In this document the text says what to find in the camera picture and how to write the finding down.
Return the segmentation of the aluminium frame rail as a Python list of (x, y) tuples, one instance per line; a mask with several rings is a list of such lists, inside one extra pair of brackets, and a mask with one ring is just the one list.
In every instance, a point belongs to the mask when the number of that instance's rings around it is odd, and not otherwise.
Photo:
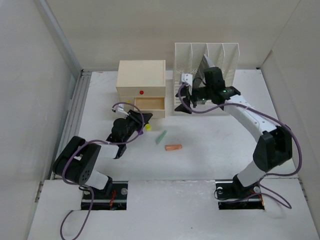
[(58, 129), (58, 134), (55, 141), (55, 146), (52, 154), (52, 158), (45, 168), (43, 180), (39, 182), (35, 202), (40, 199), (42, 188), (46, 180), (53, 178), (52, 169), (56, 158), (65, 146), (69, 136), (72, 132), (71, 124), (74, 121), (77, 109), (78, 100), (83, 95), (82, 87), (83, 83), (81, 77), (83, 75), (83, 68), (81, 67), (72, 47), (67, 40), (57, 18), (55, 17), (49, 3), (46, 0), (36, 0), (35, 5), (55, 43), (60, 54), (62, 55), (64, 62), (71, 72), (69, 80), (69, 87), (67, 90), (67, 97), (64, 103), (62, 118)]

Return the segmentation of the cream drawer cabinet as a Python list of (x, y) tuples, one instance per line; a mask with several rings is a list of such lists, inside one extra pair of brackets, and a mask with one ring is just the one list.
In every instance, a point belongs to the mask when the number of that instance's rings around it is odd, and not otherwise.
[(121, 60), (116, 90), (121, 102), (137, 106), (154, 119), (166, 116), (166, 61)]

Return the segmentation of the grey setup guide booklet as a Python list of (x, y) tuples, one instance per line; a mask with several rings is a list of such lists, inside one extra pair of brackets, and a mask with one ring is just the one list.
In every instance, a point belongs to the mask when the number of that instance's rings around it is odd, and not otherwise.
[(212, 68), (212, 67), (215, 67), (214, 63), (206, 54), (204, 54), (193, 79), (194, 80), (198, 80), (198, 79), (204, 80), (205, 79), (204, 71), (206, 69)]

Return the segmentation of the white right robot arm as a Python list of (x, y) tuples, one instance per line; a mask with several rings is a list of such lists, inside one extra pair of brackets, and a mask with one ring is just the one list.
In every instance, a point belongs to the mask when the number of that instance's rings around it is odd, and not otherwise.
[(252, 108), (233, 86), (226, 86), (222, 70), (209, 67), (203, 72), (204, 84), (193, 88), (193, 77), (184, 73), (176, 97), (181, 104), (177, 112), (196, 113), (199, 101), (210, 100), (215, 106), (233, 116), (256, 141), (252, 161), (233, 177), (230, 191), (234, 198), (241, 198), (254, 187), (273, 168), (282, 165), (292, 158), (292, 136), (290, 129), (283, 124)]

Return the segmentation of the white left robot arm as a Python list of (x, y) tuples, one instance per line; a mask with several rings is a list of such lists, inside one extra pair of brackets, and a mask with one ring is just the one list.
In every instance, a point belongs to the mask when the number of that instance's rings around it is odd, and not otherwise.
[(119, 159), (126, 151), (131, 136), (135, 132), (142, 135), (143, 128), (152, 117), (152, 113), (129, 110), (125, 118), (114, 120), (106, 141), (86, 141), (79, 136), (73, 136), (54, 162), (53, 173), (72, 184), (93, 188), (100, 198), (109, 197), (112, 192), (112, 178), (94, 170), (101, 148), (105, 147), (107, 158)]

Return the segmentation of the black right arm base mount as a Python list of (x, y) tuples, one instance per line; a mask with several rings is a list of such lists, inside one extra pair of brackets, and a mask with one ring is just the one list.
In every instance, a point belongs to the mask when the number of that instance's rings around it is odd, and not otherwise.
[(214, 197), (219, 210), (264, 210), (261, 188), (258, 183), (243, 187), (232, 179), (215, 181)]

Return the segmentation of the green transparent cap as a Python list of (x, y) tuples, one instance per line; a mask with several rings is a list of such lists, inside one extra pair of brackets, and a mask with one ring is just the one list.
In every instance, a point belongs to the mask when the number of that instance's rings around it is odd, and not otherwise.
[(160, 142), (163, 140), (163, 138), (165, 137), (165, 135), (167, 134), (167, 130), (164, 130), (157, 138), (156, 138), (156, 141), (155, 141), (155, 143), (157, 144), (157, 145), (159, 145), (160, 144)]

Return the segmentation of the orange transparent cap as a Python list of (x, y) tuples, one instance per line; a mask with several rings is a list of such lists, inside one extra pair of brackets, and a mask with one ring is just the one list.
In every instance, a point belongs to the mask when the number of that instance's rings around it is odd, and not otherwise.
[(165, 146), (166, 151), (176, 151), (182, 149), (183, 146), (181, 144), (170, 144)]

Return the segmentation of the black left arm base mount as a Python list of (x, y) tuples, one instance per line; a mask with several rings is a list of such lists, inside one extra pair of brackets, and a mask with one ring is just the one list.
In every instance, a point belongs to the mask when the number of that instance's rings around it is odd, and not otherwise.
[(124, 211), (127, 209), (128, 182), (113, 181), (110, 176), (93, 172), (82, 191), (81, 210)]

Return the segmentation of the white file organizer rack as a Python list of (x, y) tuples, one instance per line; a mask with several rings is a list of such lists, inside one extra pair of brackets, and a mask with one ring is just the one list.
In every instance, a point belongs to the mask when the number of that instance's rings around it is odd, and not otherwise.
[(181, 104), (179, 98), (175, 95), (178, 92), (181, 83), (181, 74), (192, 74), (193, 84), (189, 87), (189, 93), (193, 89), (204, 86), (205, 79), (196, 79), (194, 77), (200, 65), (203, 55), (206, 54), (215, 67), (222, 71), (222, 76), (227, 87), (232, 86), (234, 76), (239, 59), (239, 44), (238, 43), (192, 43), (181, 42), (175, 44), (174, 68), (172, 74), (173, 83), (173, 109)]

